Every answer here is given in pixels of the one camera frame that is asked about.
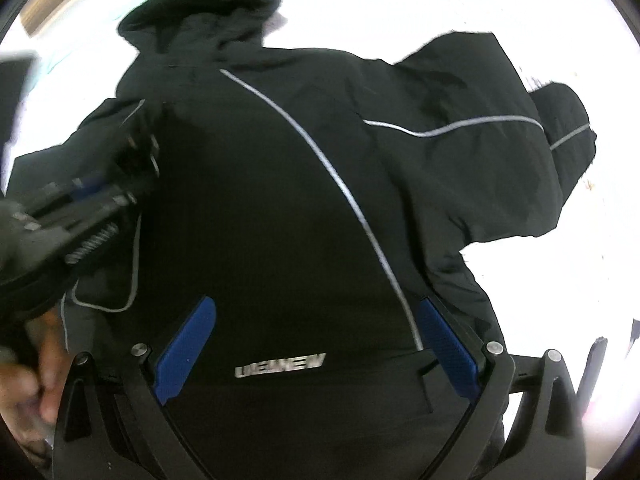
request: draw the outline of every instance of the metal screw head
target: metal screw head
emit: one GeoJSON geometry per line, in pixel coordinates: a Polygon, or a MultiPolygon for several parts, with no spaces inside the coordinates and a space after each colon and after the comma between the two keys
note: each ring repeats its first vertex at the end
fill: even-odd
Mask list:
{"type": "Polygon", "coordinates": [[[504,346],[502,346],[497,341],[490,341],[489,343],[487,343],[486,349],[493,355],[500,355],[502,352],[504,352],[504,346]]]}
{"type": "Polygon", "coordinates": [[[89,360],[89,356],[84,352],[76,356],[76,364],[83,365],[89,360]]]}
{"type": "Polygon", "coordinates": [[[144,354],[146,354],[147,350],[149,350],[147,345],[145,345],[144,343],[137,343],[132,346],[131,355],[135,357],[142,357],[144,354]]]}
{"type": "Polygon", "coordinates": [[[549,350],[547,355],[555,363],[559,363],[562,360],[562,354],[558,350],[549,350]]]}

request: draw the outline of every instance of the black jacket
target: black jacket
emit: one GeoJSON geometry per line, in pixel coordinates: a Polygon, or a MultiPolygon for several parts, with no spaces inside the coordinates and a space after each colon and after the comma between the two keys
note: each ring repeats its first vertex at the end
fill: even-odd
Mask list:
{"type": "MultiPolygon", "coordinates": [[[[130,344],[194,294],[216,301],[214,334],[167,405],[212,472],[417,478],[466,406],[433,368],[418,301],[431,287],[504,342],[460,250],[554,229],[595,134],[567,86],[527,93],[492,34],[447,34],[396,65],[263,48],[278,4],[133,10],[118,31],[140,55],[116,98],[65,144],[19,158],[9,194],[103,164],[127,128],[155,133],[135,302],[109,323],[130,344]],[[242,376],[323,353],[318,368],[242,376]]],[[[131,290],[94,276],[72,297],[122,308],[131,290]]]]}

